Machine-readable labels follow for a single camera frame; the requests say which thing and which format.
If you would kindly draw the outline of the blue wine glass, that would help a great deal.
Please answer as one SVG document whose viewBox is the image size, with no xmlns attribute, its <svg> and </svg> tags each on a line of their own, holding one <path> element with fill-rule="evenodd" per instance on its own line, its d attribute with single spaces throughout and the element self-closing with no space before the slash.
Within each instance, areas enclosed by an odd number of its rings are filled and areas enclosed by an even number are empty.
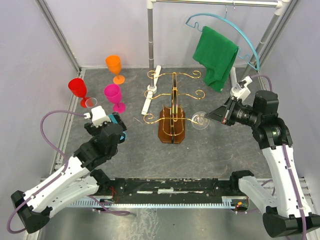
<svg viewBox="0 0 320 240">
<path fill-rule="evenodd" d="M 112 123 L 119 124 L 122 127 L 122 129 L 123 129 L 122 132 L 123 132 L 124 136 L 120 137 L 120 143 L 123 143 L 127 138 L 127 133 L 126 133 L 127 126 L 123 122 L 123 120 L 118 112 L 113 112 L 112 114 L 108 114 L 107 116 L 110 118 Z"/>
</svg>

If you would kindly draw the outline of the clear wine glass front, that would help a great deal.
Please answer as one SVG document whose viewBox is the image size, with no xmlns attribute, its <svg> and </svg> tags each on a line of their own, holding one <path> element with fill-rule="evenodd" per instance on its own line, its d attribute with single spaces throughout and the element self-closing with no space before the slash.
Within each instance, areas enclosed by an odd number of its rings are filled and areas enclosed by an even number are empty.
<svg viewBox="0 0 320 240">
<path fill-rule="evenodd" d="M 205 117 L 206 113 L 203 111 L 198 111 L 193 114 L 191 118 L 192 127 L 196 130 L 208 130 L 208 131 L 215 131 L 216 124 L 209 118 Z"/>
</svg>

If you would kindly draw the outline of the clear wine glass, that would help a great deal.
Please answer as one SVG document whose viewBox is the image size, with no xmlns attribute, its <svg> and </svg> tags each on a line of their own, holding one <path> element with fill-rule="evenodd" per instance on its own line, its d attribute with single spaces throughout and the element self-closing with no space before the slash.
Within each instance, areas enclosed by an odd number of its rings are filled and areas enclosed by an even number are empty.
<svg viewBox="0 0 320 240">
<path fill-rule="evenodd" d="M 206 113 L 203 111 L 198 111 L 193 114 L 191 118 L 192 127 L 196 130 L 208 130 L 208 131 L 215 131 L 216 124 L 209 118 L 205 117 Z"/>
<path fill-rule="evenodd" d="M 85 100 L 85 106 L 88 108 L 88 109 L 91 109 L 91 108 L 94 108 L 98 105 L 98 101 L 96 98 L 94 97 L 89 97 Z"/>
</svg>

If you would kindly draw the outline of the pink wine glass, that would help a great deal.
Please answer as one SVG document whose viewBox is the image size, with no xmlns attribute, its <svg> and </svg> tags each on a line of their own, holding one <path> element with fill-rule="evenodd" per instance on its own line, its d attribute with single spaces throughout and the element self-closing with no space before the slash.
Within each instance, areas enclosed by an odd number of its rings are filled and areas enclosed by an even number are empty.
<svg viewBox="0 0 320 240">
<path fill-rule="evenodd" d="M 119 114 L 124 113 L 126 105 L 122 102 L 121 88 L 117 84 L 109 84 L 104 88 L 106 99 L 113 104 L 112 110 Z"/>
</svg>

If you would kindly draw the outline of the red wine glass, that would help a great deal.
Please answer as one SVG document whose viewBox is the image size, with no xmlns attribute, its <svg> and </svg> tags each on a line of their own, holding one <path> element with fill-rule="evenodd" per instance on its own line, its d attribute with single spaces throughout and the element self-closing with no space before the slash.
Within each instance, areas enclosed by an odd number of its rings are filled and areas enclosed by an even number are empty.
<svg viewBox="0 0 320 240">
<path fill-rule="evenodd" d="M 81 99 L 81 107 L 87 108 L 86 101 L 89 98 L 87 97 L 87 87 L 84 80 L 82 78 L 74 78 L 68 83 L 68 88 L 76 97 Z"/>
</svg>

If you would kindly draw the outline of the orange wine glass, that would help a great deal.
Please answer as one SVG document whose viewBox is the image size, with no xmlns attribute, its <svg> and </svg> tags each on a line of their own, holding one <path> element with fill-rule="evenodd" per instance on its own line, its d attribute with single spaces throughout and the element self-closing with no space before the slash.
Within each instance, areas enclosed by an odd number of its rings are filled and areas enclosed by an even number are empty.
<svg viewBox="0 0 320 240">
<path fill-rule="evenodd" d="M 105 63 L 109 71 L 115 74 L 113 78 L 113 83 L 116 85 L 121 85 L 125 82 L 125 77 L 121 75 L 122 63 L 118 55 L 110 55 L 105 59 Z"/>
</svg>

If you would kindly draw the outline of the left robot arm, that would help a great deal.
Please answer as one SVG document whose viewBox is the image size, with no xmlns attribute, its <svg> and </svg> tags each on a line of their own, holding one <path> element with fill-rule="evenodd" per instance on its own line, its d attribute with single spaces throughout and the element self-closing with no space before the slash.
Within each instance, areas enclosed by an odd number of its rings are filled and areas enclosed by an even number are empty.
<svg viewBox="0 0 320 240">
<path fill-rule="evenodd" d="M 83 143 L 52 175 L 37 186 L 11 195 L 14 215 L 20 218 L 29 234 L 42 229 L 49 220 L 67 205 L 96 193 L 106 195 L 110 191 L 107 175 L 98 166 L 110 160 L 118 152 L 118 145 L 126 139 L 126 125 L 116 112 L 110 120 L 95 127 L 85 125 L 92 138 Z"/>
</svg>

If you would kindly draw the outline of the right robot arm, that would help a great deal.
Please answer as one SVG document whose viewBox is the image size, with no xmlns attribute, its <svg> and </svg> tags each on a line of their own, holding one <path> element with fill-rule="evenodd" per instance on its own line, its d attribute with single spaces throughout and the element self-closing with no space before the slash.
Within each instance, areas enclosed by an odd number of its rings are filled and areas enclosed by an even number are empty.
<svg viewBox="0 0 320 240">
<path fill-rule="evenodd" d="M 269 90 L 255 93 L 253 105 L 230 96 L 219 108 L 204 116 L 223 125 L 239 123 L 252 130 L 252 136 L 267 161 L 275 195 L 270 194 L 250 172 L 237 171 L 229 182 L 229 191 L 244 193 L 262 213 L 262 221 L 272 238 L 307 234 L 320 227 L 320 216 L 312 212 L 305 199 L 294 161 L 293 140 L 278 114 L 278 95 Z"/>
</svg>

